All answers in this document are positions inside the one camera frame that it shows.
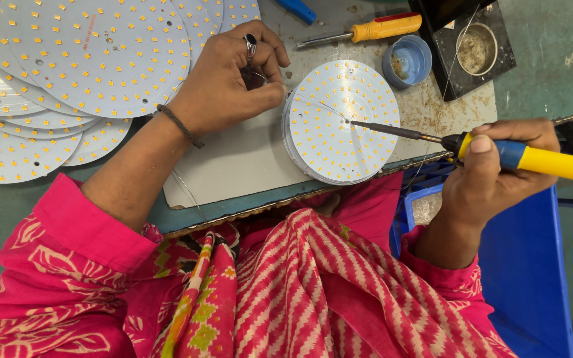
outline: stack of led boards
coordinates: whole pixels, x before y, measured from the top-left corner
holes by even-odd
[[[283,141],[291,159],[312,178],[333,185],[369,179],[386,164],[397,137],[350,121],[399,126],[395,96],[374,69],[333,61],[308,74],[283,111]]]
[[[249,0],[0,0],[0,183],[108,154],[210,36],[258,18]]]

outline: blue tool handle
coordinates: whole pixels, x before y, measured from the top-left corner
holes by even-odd
[[[318,17],[318,15],[315,15],[315,13],[300,0],[276,0],[276,2],[302,19],[307,25],[311,25]]]
[[[527,147],[527,145],[502,140],[496,140],[494,143],[497,145],[501,167],[510,170],[519,168],[519,163],[521,162],[521,158],[523,158],[523,153],[525,153],[525,147]]]

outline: person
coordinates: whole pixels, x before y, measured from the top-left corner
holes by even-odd
[[[269,83],[248,90],[248,64]],[[209,39],[168,108],[196,138],[222,131],[279,106],[289,64],[275,33],[242,24]],[[481,230],[556,178],[502,172],[490,139],[559,144],[545,119],[473,134],[397,260],[401,175],[165,239],[146,217],[192,141],[159,113],[85,183],[58,175],[5,242],[0,357],[515,357],[482,297]]]

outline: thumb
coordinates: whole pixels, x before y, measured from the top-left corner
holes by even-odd
[[[244,99],[247,104],[246,107],[250,111],[249,117],[255,117],[279,106],[284,99],[286,91],[287,88],[279,82],[273,82],[260,88],[246,91]]]
[[[466,149],[463,184],[479,194],[494,189],[501,172],[498,150],[485,134],[475,136]]]

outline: wrist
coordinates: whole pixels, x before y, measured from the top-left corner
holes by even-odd
[[[156,141],[169,142],[183,150],[192,144],[191,139],[165,113],[158,113],[147,125],[152,126],[153,133],[157,134]]]
[[[417,241],[414,255],[444,269],[465,268],[477,254],[484,226],[457,221],[440,211]]]
[[[167,108],[180,120],[183,126],[187,128],[187,131],[189,131],[189,133],[196,139],[207,134],[201,126],[201,121],[199,120],[200,116],[195,113],[192,106],[180,101],[171,101],[167,105]]]

